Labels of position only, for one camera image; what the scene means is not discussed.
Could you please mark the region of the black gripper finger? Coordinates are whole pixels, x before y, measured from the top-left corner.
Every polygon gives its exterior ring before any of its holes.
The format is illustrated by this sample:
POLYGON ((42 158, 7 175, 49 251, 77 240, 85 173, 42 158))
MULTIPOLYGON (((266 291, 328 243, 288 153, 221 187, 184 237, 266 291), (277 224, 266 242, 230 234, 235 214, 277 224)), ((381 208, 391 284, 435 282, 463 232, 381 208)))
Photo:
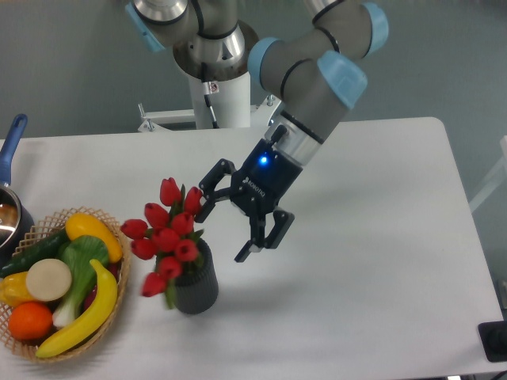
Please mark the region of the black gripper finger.
POLYGON ((203 202, 200 211, 196 214, 196 222, 204 222, 211 214, 217 202, 230 198, 230 188, 217 190, 216 187, 225 176, 231 176, 235 172, 234 163, 222 158, 204 176, 198 186, 199 190, 203 193, 203 202))
POLYGON ((273 227, 265 232, 266 215, 249 217, 250 239, 240 249, 234 261, 244 262, 251 253, 258 253, 263 249, 276 249, 295 220, 295 215, 281 208, 273 211, 273 227))

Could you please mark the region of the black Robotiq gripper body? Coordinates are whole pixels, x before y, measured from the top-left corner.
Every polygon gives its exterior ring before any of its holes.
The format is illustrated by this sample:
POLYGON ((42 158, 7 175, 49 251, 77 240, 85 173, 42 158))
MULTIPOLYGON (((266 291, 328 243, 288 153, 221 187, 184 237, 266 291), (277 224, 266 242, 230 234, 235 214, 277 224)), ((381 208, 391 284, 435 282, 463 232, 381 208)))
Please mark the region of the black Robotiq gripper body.
POLYGON ((261 220, 274 211, 302 171, 269 140, 261 139, 231 175, 230 201, 247 217, 261 220))

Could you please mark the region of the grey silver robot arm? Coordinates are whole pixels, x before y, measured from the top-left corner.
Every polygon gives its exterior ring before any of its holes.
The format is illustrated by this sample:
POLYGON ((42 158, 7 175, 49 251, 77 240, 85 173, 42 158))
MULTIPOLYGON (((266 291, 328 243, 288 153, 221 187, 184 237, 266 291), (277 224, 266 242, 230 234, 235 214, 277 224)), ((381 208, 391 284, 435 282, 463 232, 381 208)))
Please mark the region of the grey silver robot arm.
POLYGON ((303 167, 352 109, 368 80, 356 61, 380 49, 386 15, 371 2, 309 1, 312 29, 292 42, 259 39, 235 1, 130 1, 125 9, 153 51, 169 49, 191 88, 199 129, 245 127, 250 81, 281 103, 240 168, 221 160, 200 182, 203 222, 231 201, 250 220, 236 256, 275 249, 293 222, 279 202, 303 167))

